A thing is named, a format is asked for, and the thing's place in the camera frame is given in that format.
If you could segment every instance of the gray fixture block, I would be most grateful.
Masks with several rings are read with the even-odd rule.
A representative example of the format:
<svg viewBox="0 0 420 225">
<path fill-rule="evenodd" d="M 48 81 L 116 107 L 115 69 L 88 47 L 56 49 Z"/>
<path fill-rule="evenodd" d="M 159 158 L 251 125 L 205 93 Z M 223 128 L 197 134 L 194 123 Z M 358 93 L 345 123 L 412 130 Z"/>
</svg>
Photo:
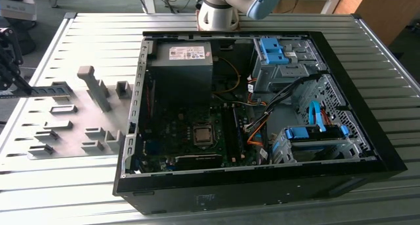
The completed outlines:
<svg viewBox="0 0 420 225">
<path fill-rule="evenodd" d="M 116 82 L 115 91 L 116 91 L 118 99 L 131 98 L 131 87 L 127 81 Z"/>
<path fill-rule="evenodd" d="M 45 130 L 45 131 L 39 131 L 35 132 L 33 137 L 39 141 L 55 141 L 59 138 L 59 134 L 53 130 Z"/>
<path fill-rule="evenodd" d="M 33 156 L 48 156 L 53 153 L 53 149 L 47 144 L 33 145 L 29 147 L 28 153 Z"/>
<path fill-rule="evenodd" d="M 99 141 L 85 141 L 81 142 L 81 145 L 81 149 L 87 154 L 100 153 L 104 150 L 104 146 L 100 144 Z"/>
<path fill-rule="evenodd" d="M 104 85 L 103 80 L 99 79 L 99 80 L 96 80 L 96 81 L 98 81 L 98 85 L 99 85 L 99 87 L 100 87 L 100 90 L 104 92 L 106 98 L 108 98 L 108 97 L 110 97 L 110 92 L 108 92 L 108 90 L 107 90 L 107 87 L 106 87 L 106 85 Z"/>
<path fill-rule="evenodd" d="M 100 109 L 103 112 L 108 112 L 111 110 L 111 105 L 106 99 L 106 92 L 100 87 L 103 83 L 98 83 L 94 73 L 95 69 L 92 66 L 80 66 L 77 77 L 85 82 L 87 88 L 91 91 L 91 96 L 94 97 Z"/>
<path fill-rule="evenodd" d="M 112 136 L 111 132 L 107 131 L 106 132 L 106 135 L 104 135 L 104 143 L 108 145 L 110 149 L 114 151 L 114 152 L 118 152 L 119 151 L 119 147 L 123 146 L 124 144 L 124 141 L 126 141 L 126 136 L 124 134 L 122 134 L 122 132 L 118 130 L 118 133 L 116 133 L 116 138 Z"/>
<path fill-rule="evenodd" d="M 90 139 L 102 139 L 106 136 L 106 131 L 102 127 L 85 128 L 84 134 Z"/>
<path fill-rule="evenodd" d="M 77 107 L 75 105 L 59 105 L 49 109 L 51 114 L 76 113 Z"/>
<path fill-rule="evenodd" d="M 65 86 L 68 91 L 72 92 L 71 87 L 68 86 L 67 82 L 64 82 L 64 81 L 63 82 L 52 82 L 51 85 L 52 86 Z M 68 96 L 53 96 L 52 99 L 56 102 L 69 101 Z"/>
<path fill-rule="evenodd" d="M 71 129 L 72 122 L 69 120 L 45 122 L 44 129 Z"/>
</svg>

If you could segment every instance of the motherboard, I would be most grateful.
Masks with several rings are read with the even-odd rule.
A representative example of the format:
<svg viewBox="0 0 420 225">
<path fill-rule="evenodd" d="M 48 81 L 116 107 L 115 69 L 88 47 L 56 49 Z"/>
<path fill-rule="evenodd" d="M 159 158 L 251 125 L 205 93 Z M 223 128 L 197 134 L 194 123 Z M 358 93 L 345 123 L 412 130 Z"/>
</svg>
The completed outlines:
<svg viewBox="0 0 420 225">
<path fill-rule="evenodd" d="M 143 161 L 147 172 L 255 165 L 255 150 L 245 144 L 249 123 L 241 104 L 160 109 L 144 130 Z"/>
</svg>

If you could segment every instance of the white sticker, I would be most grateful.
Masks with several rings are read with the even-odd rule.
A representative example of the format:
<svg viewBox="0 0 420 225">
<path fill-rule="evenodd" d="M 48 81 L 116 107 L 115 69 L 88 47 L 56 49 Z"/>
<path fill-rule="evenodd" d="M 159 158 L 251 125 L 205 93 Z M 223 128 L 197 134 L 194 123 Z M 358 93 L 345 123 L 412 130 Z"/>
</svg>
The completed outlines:
<svg viewBox="0 0 420 225">
<path fill-rule="evenodd" d="M 251 84 L 247 85 L 247 91 L 250 93 L 254 93 L 254 85 L 251 85 Z"/>
<path fill-rule="evenodd" d="M 285 54 L 285 56 L 287 56 L 287 57 L 297 57 L 297 55 L 295 55 L 294 52 L 285 52 L 283 54 Z"/>
<path fill-rule="evenodd" d="M 265 151 L 265 149 L 259 150 L 259 154 L 265 159 L 267 159 L 269 153 Z"/>
<path fill-rule="evenodd" d="M 170 59 L 206 59 L 205 47 L 171 47 Z"/>
</svg>

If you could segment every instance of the wire bundle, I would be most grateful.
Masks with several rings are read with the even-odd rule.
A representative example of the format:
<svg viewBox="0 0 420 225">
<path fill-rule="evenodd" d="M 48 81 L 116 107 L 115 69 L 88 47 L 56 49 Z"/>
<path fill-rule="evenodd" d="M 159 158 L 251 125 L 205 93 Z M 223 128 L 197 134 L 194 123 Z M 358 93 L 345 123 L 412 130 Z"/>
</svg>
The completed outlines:
<svg viewBox="0 0 420 225">
<path fill-rule="evenodd" d="M 163 1 L 164 1 L 164 3 L 168 5 L 168 8 L 170 8 L 171 13 L 175 14 L 175 10 L 174 10 L 172 5 L 170 4 L 170 0 L 163 0 Z"/>
<path fill-rule="evenodd" d="M 253 133 L 250 134 L 250 137 L 247 139 L 247 144 L 255 144 L 262 146 L 263 144 L 261 142 L 255 142 L 253 141 L 253 137 L 255 136 L 257 132 L 261 130 L 262 126 L 266 124 L 269 116 L 274 110 L 274 107 L 278 103 L 281 103 L 285 99 L 287 99 L 291 94 L 294 89 L 297 88 L 297 86 L 304 83 L 308 82 L 310 80 L 317 80 L 321 77 L 321 74 L 312 74 L 308 77 L 302 77 L 298 80 L 295 80 L 293 83 L 290 83 L 275 95 L 274 97 L 270 99 L 269 103 L 266 104 L 266 107 L 263 109 L 263 114 L 245 127 L 245 130 L 251 129 L 254 126 L 258 126 L 255 128 L 255 130 L 253 131 Z"/>
</svg>

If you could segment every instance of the power supply label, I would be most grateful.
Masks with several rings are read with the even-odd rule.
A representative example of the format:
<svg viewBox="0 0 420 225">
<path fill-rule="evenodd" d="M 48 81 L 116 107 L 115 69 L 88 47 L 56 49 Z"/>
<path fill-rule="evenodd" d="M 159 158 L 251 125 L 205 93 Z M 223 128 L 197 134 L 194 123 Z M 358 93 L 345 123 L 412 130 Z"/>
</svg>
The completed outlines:
<svg viewBox="0 0 420 225">
<path fill-rule="evenodd" d="M 205 47 L 171 47 L 170 60 L 175 59 L 205 59 Z"/>
</svg>

